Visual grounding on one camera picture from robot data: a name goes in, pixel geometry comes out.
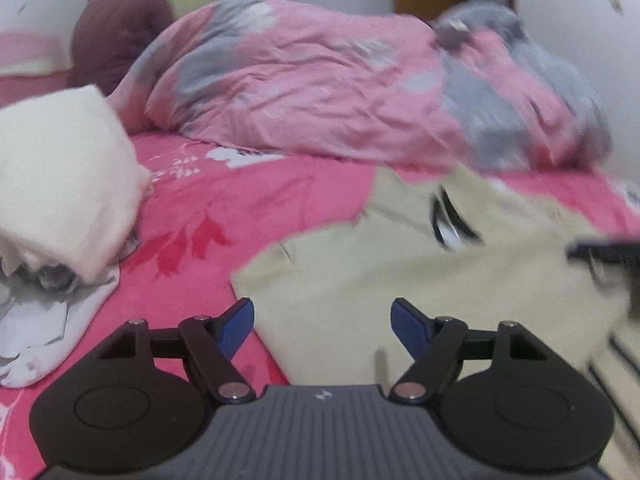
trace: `pink bedsheet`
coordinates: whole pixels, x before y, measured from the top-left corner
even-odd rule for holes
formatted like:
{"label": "pink bedsheet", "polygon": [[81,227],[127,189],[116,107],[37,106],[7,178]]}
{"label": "pink bedsheet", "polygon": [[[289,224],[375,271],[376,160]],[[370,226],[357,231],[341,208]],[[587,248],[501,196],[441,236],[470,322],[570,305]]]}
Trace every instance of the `pink bedsheet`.
{"label": "pink bedsheet", "polygon": [[[140,163],[155,172],[153,196],[140,221],[142,247],[122,265],[121,285],[98,313],[71,357],[25,390],[0,388],[0,480],[29,480],[43,468],[28,429],[34,398],[98,341],[134,317],[152,328],[194,314],[216,316],[235,298],[229,273],[266,245],[296,232],[354,218],[369,193],[374,168],[292,156],[230,169],[207,157],[213,146],[175,135],[133,139]],[[415,181],[429,176],[403,172]],[[556,196],[611,234],[640,233],[634,216],[600,174],[502,176],[515,190]],[[261,391],[285,378],[252,335],[234,359]],[[160,362],[180,372],[176,362]]]}

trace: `bed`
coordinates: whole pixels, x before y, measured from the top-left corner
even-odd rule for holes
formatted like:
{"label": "bed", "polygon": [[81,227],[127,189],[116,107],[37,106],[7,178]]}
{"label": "bed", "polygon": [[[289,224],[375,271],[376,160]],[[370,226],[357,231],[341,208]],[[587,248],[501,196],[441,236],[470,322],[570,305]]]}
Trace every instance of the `bed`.
{"label": "bed", "polygon": [[[140,164],[154,176],[154,192],[140,213],[142,245],[121,264],[119,288],[64,364],[29,388],[0,388],[0,480],[30,480],[43,469],[28,427],[30,407],[95,344],[128,319],[164,328],[197,314],[221,314],[236,299],[230,274],[266,246],[356,218],[381,162],[403,168],[399,174],[409,182],[466,162],[496,186],[557,198],[609,235],[640,234],[637,206],[605,175],[588,169],[609,149],[597,97],[573,68],[548,63],[514,14],[500,10],[497,20],[496,9],[490,11],[444,19],[445,25],[456,18],[493,27],[479,30],[474,47],[450,59],[434,54],[436,42],[448,43],[451,33],[455,43],[458,31],[450,27],[434,33],[407,16],[360,22],[273,0],[203,7],[165,31],[110,97],[127,130],[136,133],[132,142]],[[371,40],[389,24],[397,27],[390,43],[402,43],[394,32],[414,34],[413,43],[404,42],[409,50],[399,44],[390,51]],[[355,34],[358,41],[345,43],[337,31]],[[287,50],[296,41],[311,50]],[[423,50],[411,50],[420,42]],[[274,47],[283,45],[281,51]],[[402,70],[395,69],[395,55],[402,57]],[[425,72],[420,63],[427,58]],[[346,71],[326,76],[319,63],[327,59],[331,70]],[[302,75],[272,71],[278,62],[315,69]],[[455,80],[448,87],[447,77]],[[336,82],[335,92],[327,90]],[[479,97],[474,102],[468,101],[472,92],[453,90],[470,82]],[[43,87],[40,79],[40,86],[32,83],[26,95],[55,88]],[[339,97],[345,88],[351,100]],[[487,94],[492,100],[484,100]],[[388,99],[396,99],[394,107],[385,106]],[[500,111],[505,104],[514,112],[508,120]],[[151,123],[165,133],[148,131]],[[347,128],[332,129],[345,123]],[[266,149],[297,154],[259,151]],[[440,169],[408,169],[412,164]],[[234,364],[258,392],[286,383],[255,333]],[[156,365],[183,374],[179,362]]]}
{"label": "bed", "polygon": [[[229,274],[271,242],[353,219],[369,193],[374,167],[310,156],[265,156],[216,148],[171,134],[133,138],[140,163],[154,172],[154,194],[140,217],[142,246],[122,264],[119,289],[79,346],[53,374],[24,390],[0,389],[0,478],[30,480],[44,464],[31,439],[35,397],[98,341],[132,318],[152,328],[195,314],[216,316],[234,301]],[[434,173],[402,171],[410,182]],[[597,172],[489,174],[497,185],[556,197],[612,235],[640,233],[640,216]],[[157,362],[181,374],[180,363]],[[253,334],[234,359],[260,392],[286,378]]]}

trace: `beige cloth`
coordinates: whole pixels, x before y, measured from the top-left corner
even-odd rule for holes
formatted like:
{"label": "beige cloth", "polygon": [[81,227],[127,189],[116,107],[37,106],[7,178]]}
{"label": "beige cloth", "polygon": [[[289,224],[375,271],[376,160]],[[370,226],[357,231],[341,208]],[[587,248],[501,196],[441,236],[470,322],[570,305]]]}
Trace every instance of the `beige cloth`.
{"label": "beige cloth", "polygon": [[[441,184],[484,244],[438,243]],[[581,367],[629,303],[625,287],[602,290],[567,262],[565,246],[594,234],[555,200],[494,189],[465,168],[417,186],[380,169],[357,221],[271,246],[232,285],[254,300],[256,330],[293,384],[396,381],[412,362],[390,326],[399,296],[476,329],[518,320]]]}
{"label": "beige cloth", "polygon": [[587,375],[604,385],[617,408],[616,428],[600,465],[615,480],[640,480],[636,443],[640,434],[640,321],[625,320],[616,327],[589,365]]}

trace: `black circular base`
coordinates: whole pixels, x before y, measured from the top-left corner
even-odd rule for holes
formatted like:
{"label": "black circular base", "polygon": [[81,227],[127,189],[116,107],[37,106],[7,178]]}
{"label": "black circular base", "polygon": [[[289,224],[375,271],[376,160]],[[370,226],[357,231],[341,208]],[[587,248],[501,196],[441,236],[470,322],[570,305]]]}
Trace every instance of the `black circular base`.
{"label": "black circular base", "polygon": [[117,359],[60,377],[34,403],[30,428],[47,464],[117,474],[175,456],[206,420],[194,386],[153,365]]}
{"label": "black circular base", "polygon": [[553,382],[517,384],[491,370],[452,384],[438,412],[452,442],[467,454],[527,474],[596,462],[612,425],[597,391]]}

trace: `gray and pink comforter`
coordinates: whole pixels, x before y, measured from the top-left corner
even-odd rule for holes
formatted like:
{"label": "gray and pink comforter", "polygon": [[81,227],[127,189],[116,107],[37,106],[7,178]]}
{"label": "gray and pink comforter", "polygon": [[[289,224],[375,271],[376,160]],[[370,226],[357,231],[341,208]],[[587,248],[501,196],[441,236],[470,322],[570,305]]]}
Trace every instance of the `gray and pink comforter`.
{"label": "gray and pink comforter", "polygon": [[593,89],[510,10],[465,4],[431,25],[224,0],[164,31],[110,101],[130,133],[263,152],[500,171],[607,155]]}

